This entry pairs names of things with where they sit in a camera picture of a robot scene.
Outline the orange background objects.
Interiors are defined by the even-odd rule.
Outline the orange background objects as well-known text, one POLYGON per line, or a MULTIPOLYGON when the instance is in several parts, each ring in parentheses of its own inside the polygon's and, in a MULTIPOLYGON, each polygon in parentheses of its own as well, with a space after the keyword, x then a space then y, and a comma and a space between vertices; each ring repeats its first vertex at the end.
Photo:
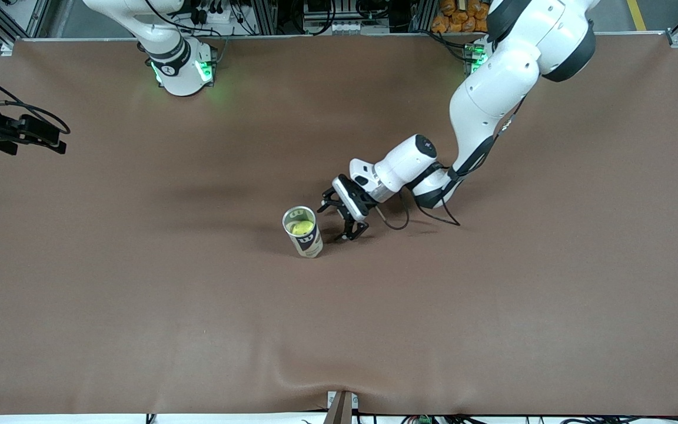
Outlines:
POLYGON ((430 31, 433 33, 486 33, 490 0, 437 0, 430 31))

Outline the clear Wilson tennis ball can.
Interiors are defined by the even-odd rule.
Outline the clear Wilson tennis ball can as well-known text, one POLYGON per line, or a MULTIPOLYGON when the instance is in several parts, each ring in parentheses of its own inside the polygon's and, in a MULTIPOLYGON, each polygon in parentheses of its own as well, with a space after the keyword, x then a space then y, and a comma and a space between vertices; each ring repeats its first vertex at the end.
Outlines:
POLYGON ((323 240, 320 229, 318 228, 317 216, 309 207, 299 205, 287 210, 282 218, 282 227, 290 237, 290 240, 293 242, 294 247, 298 250, 301 257, 312 259, 317 257, 322 251, 323 240), (315 227, 310 234, 298 238, 288 233, 286 229, 288 223, 296 220, 310 220, 315 224, 315 227))

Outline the white power strip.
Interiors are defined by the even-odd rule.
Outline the white power strip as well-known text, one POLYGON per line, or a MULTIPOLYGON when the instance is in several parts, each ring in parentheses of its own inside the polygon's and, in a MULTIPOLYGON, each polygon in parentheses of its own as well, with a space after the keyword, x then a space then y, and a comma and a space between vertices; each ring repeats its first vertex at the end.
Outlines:
POLYGON ((237 22, 230 0, 190 0, 191 21, 197 26, 229 26, 237 22))

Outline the brown table mat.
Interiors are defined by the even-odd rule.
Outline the brown table mat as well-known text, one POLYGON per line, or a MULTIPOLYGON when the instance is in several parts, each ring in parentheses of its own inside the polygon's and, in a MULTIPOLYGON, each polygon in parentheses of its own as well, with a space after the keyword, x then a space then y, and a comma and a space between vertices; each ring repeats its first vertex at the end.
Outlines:
POLYGON ((67 121, 0 154, 0 413, 678 415, 678 49, 600 36, 448 202, 299 257, 350 159, 456 156, 463 70, 423 36, 235 39, 214 87, 132 41, 21 41, 0 84, 67 121))

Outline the brown clamp bar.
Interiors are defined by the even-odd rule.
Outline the brown clamp bar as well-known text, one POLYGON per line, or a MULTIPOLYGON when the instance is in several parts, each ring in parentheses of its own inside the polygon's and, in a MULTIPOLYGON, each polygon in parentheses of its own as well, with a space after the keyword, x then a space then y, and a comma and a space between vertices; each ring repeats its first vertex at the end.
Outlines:
POLYGON ((353 392, 330 391, 327 393, 327 407, 323 424, 354 424, 360 403, 353 392))

